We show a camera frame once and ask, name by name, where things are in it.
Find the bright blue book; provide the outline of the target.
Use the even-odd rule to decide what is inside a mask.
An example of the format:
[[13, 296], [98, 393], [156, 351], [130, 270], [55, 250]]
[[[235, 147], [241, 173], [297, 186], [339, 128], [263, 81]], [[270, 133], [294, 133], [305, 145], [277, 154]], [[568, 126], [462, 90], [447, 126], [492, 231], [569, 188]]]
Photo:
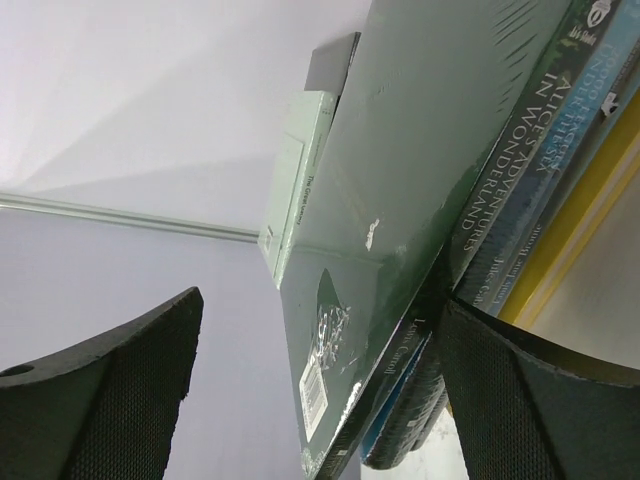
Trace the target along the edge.
[[507, 251], [638, 58], [637, 2], [568, 3], [417, 295], [418, 320], [447, 292], [487, 312]]

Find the clear plastic file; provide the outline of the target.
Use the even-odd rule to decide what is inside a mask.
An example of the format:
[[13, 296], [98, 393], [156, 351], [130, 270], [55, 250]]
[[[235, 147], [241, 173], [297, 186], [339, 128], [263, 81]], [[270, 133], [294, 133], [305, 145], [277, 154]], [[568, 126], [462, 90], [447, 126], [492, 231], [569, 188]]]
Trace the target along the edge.
[[333, 122], [338, 97], [302, 91], [289, 104], [276, 155], [258, 245], [276, 287], [281, 285]]

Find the black book Moon and Sixpence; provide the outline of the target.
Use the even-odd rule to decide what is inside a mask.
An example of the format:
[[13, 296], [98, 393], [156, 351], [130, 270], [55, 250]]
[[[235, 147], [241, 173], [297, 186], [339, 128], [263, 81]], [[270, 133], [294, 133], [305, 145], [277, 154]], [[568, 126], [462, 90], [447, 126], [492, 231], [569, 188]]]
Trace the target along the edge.
[[304, 90], [341, 96], [360, 35], [360, 32], [353, 32], [314, 49]]

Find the dark blue Wuthering Heights book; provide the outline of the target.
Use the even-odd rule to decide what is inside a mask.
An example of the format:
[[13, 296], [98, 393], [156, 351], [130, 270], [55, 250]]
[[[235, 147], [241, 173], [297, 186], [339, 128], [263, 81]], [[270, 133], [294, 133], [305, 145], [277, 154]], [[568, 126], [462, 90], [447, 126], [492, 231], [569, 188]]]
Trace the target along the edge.
[[607, 95], [564, 173], [546, 189], [520, 237], [507, 251], [508, 256], [504, 268], [498, 276], [497, 289], [490, 297], [491, 302], [486, 307], [488, 313], [498, 314], [500, 312], [541, 235], [549, 227], [560, 207], [584, 174], [606, 135], [619, 120], [638, 88], [639, 78], [636, 78], [630, 80], [625, 87], [617, 92], [611, 91]]

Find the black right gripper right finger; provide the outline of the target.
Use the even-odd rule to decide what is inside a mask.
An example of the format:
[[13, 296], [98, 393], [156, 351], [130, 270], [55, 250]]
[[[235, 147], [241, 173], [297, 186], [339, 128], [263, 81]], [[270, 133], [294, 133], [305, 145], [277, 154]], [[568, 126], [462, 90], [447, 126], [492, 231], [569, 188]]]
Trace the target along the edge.
[[638, 478], [638, 370], [456, 299], [435, 339], [470, 478]]

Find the dark green book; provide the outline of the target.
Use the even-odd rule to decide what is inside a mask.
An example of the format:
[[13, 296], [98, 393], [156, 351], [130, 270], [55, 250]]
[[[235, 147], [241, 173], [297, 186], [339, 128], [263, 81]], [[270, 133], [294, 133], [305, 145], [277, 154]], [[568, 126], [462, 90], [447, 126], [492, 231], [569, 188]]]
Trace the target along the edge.
[[307, 479], [340, 476], [425, 338], [425, 279], [510, 120], [542, 130], [615, 1], [375, 1], [281, 283]]

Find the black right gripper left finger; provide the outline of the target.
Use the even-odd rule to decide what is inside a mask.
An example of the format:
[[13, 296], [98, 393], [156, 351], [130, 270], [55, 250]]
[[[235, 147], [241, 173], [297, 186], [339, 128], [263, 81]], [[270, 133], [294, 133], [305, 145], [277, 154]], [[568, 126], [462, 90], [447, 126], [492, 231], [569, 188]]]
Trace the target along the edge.
[[192, 287], [134, 320], [2, 371], [2, 478], [163, 478], [203, 309]]

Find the yellow book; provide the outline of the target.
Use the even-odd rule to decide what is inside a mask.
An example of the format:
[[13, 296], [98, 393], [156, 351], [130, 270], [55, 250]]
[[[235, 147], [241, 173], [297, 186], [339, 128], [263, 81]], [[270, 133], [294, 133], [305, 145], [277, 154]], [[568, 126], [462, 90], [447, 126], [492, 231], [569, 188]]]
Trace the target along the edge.
[[639, 96], [621, 113], [496, 314], [530, 327], [639, 169]]

